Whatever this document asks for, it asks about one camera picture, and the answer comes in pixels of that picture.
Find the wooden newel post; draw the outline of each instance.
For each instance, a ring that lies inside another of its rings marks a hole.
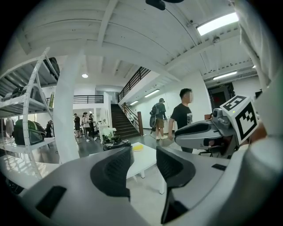
[[[140,130],[141,136],[143,136],[142,113],[140,111],[138,111],[138,128]]]

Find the table leg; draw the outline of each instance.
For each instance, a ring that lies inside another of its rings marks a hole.
[[[144,170],[141,171],[141,177],[142,177],[142,178],[145,178],[145,171],[144,171]]]
[[[165,180],[164,180],[164,178],[163,178],[163,176],[161,175],[161,173],[159,172],[159,175],[160,175],[160,188],[159,188],[159,193],[160,194],[164,194],[164,192],[165,192]]]

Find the khaki shorts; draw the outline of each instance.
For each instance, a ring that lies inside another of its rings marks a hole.
[[[156,127],[164,128],[164,120],[160,118],[156,118]]]

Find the stair railing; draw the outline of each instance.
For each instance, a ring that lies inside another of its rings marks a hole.
[[[136,115],[127,105],[124,103],[122,105],[122,109],[124,111],[124,114],[127,116],[127,118],[131,118],[133,120],[133,126],[134,123],[138,126],[138,130],[141,136],[143,136],[143,126],[142,126],[142,113],[138,111],[138,115]]]

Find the white pillar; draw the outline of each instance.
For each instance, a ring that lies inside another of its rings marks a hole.
[[[54,133],[62,163],[80,158],[74,136],[73,96],[82,56],[83,50],[68,56],[60,73],[54,97]]]

